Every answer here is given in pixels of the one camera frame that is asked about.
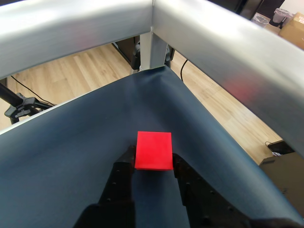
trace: black stand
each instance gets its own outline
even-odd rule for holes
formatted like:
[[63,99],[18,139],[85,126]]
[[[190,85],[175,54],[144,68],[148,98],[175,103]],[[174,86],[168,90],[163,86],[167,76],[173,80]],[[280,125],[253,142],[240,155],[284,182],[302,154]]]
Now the black stand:
[[11,124],[19,122],[19,117],[32,116],[52,106],[42,103],[34,97],[24,97],[21,93],[15,94],[0,83],[0,98],[10,104],[5,116],[10,118]]

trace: tripod leg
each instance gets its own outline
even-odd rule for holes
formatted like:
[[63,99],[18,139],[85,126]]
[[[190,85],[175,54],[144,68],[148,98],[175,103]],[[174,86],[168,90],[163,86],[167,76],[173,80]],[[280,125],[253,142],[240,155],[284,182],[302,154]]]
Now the tripod leg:
[[39,101],[35,101],[35,105],[36,105],[37,108],[40,108],[41,110],[47,110],[47,109],[52,107],[48,104],[44,104],[44,103],[39,102]]
[[13,117],[10,117],[10,123],[13,125],[15,123],[18,123],[19,122],[19,118],[13,118]]
[[30,113],[28,114],[29,116],[32,116],[32,115],[35,115],[35,114],[38,114],[39,111],[36,109],[36,108],[30,108]]

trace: red cube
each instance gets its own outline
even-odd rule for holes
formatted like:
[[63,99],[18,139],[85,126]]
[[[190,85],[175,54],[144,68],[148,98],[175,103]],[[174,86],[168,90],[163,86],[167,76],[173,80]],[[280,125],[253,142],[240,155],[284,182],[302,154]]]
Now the red cube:
[[171,133],[138,132],[135,168],[173,170]]

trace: metal bar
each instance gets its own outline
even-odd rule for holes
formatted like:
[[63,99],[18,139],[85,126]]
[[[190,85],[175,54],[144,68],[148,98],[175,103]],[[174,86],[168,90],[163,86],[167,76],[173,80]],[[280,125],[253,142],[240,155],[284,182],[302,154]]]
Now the metal bar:
[[22,98],[18,97],[13,91],[0,83],[0,98],[10,105],[17,107],[22,104]]
[[167,43],[152,32],[140,35],[141,68],[143,70],[162,67],[165,63]]
[[0,79],[149,32],[151,0],[27,0],[0,7]]
[[155,0],[154,33],[304,156],[304,52],[205,0]]

